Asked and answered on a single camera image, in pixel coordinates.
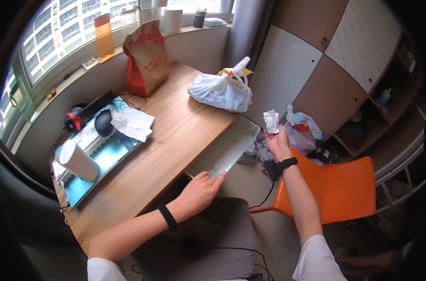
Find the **black computer mouse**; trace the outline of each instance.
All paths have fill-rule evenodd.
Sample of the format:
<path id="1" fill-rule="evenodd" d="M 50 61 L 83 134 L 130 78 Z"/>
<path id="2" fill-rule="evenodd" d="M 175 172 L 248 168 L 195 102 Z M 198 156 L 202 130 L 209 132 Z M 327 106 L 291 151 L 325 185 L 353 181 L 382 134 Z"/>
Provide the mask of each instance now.
<path id="1" fill-rule="evenodd" d="M 113 125 L 110 123 L 111 113 L 109 109 L 102 111 L 94 120 L 94 127 L 101 137 L 106 137 L 113 131 Z"/>

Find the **orange chair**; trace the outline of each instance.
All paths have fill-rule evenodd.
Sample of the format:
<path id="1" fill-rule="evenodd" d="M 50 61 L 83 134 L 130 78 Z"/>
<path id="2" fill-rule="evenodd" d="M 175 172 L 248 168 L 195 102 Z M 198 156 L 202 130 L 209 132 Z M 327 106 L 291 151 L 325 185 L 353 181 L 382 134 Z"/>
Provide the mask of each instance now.
<path id="1" fill-rule="evenodd" d="M 317 166 L 296 149 L 290 148 L 308 187 L 319 205 L 322 224 L 362 218 L 375 213 L 375 179 L 370 157 L 343 164 Z M 292 217 L 283 179 L 271 206 L 251 210 L 274 210 Z"/>

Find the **green glass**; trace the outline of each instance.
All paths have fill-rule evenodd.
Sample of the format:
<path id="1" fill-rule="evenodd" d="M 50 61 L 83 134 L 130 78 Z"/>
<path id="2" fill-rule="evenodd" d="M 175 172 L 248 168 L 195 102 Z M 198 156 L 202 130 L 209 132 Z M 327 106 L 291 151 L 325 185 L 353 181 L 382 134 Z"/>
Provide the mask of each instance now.
<path id="1" fill-rule="evenodd" d="M 27 93 L 21 77 L 18 77 L 15 85 L 11 88 L 10 102 L 14 107 L 19 109 L 27 122 L 35 120 L 37 107 L 33 104 L 29 93 Z"/>

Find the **yellow paper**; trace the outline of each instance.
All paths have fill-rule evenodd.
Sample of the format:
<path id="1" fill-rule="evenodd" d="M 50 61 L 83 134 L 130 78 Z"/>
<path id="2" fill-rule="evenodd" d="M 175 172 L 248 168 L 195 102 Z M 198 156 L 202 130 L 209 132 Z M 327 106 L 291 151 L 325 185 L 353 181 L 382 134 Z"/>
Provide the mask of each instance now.
<path id="1" fill-rule="evenodd" d="M 221 76 L 223 72 L 225 72 L 226 74 L 228 74 L 230 71 L 232 71 L 233 68 L 223 68 L 221 71 L 219 71 L 216 75 Z M 246 76 L 249 76 L 253 73 L 253 71 L 248 70 L 247 68 L 243 68 L 243 73 Z"/>

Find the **black cable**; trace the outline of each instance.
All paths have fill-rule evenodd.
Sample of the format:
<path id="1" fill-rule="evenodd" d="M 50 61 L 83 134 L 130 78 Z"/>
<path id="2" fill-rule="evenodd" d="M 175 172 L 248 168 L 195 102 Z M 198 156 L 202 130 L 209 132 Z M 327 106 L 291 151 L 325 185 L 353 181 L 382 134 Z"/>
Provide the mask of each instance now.
<path id="1" fill-rule="evenodd" d="M 139 271 L 135 271 L 135 270 L 133 270 L 133 267 L 137 267 L 137 268 L 139 268 L 137 265 L 132 265 L 131 267 L 130 267 L 130 269 L 134 272 L 134 273 L 138 273 L 139 274 Z"/>
<path id="2" fill-rule="evenodd" d="M 141 108 L 141 107 L 137 107 L 136 105 L 132 104 L 131 102 L 128 102 L 128 101 L 125 101 L 125 100 L 121 100 L 121 101 L 117 100 L 117 101 L 111 101 L 111 102 L 125 102 L 127 104 L 133 105 L 133 107 L 137 110 L 139 110 Z"/>
<path id="3" fill-rule="evenodd" d="M 66 204 L 66 206 L 63 206 L 60 208 L 60 213 L 63 213 L 63 209 L 70 207 L 70 203 Z"/>
<path id="4" fill-rule="evenodd" d="M 263 258 L 263 263 L 265 264 L 265 269 L 268 272 L 268 274 L 270 275 L 270 277 L 272 278 L 272 281 L 275 281 L 275 279 L 272 277 L 272 275 L 269 273 L 269 269 L 268 269 L 268 265 L 266 263 L 266 259 L 265 259 L 265 255 L 263 255 L 261 252 L 254 250 L 254 249 L 249 249 L 249 248 L 238 248 L 238 247 L 208 247 L 211 249 L 231 249 L 231 250 L 247 250 L 247 251 L 251 251 L 251 252 L 257 252 L 261 255 L 261 257 Z"/>
<path id="5" fill-rule="evenodd" d="M 256 208 L 256 207 L 261 207 L 261 205 L 263 205 L 263 204 L 266 202 L 266 200 L 269 198 L 270 193 L 271 193 L 271 192 L 272 192 L 272 190 L 274 189 L 274 184 L 275 184 L 275 182 L 272 182 L 272 187 L 271 187 L 271 189 L 269 190 L 269 193 L 267 194 L 267 196 L 266 196 L 266 198 L 263 200 L 263 202 L 262 202 L 260 205 L 250 207 L 249 209 Z"/>
<path id="6" fill-rule="evenodd" d="M 143 97 L 143 96 L 138 96 L 138 95 L 134 95 L 134 94 L 131 94 L 131 93 L 123 93 L 123 94 L 122 94 L 122 95 L 120 95 L 120 96 L 122 97 L 122 96 L 124 96 L 124 95 L 143 98 L 143 99 L 144 99 L 144 104 L 143 104 L 143 106 L 141 106 L 141 107 L 139 107 L 139 108 L 143 108 L 143 107 L 147 104 L 147 98 L 145 98 L 145 97 Z"/>
<path id="7" fill-rule="evenodd" d="M 266 267 L 264 267 L 264 266 L 262 266 L 261 264 L 257 264 L 257 263 L 254 263 L 253 265 L 257 265 L 257 266 L 260 266 L 260 267 L 262 267 L 264 270 L 266 270 L 266 272 L 268 273 L 268 281 L 275 281 L 274 280 L 274 278 L 272 277 L 272 275 L 269 273 L 269 270 L 267 270 L 267 268 Z"/>
<path id="8" fill-rule="evenodd" d="M 131 267 L 130 267 L 130 270 L 131 271 L 133 271 L 134 273 L 137 273 L 137 274 L 140 274 L 140 272 L 139 271 L 135 271 L 135 270 L 133 270 L 133 267 L 137 267 L 137 268 L 139 268 L 137 265 L 132 265 Z"/>

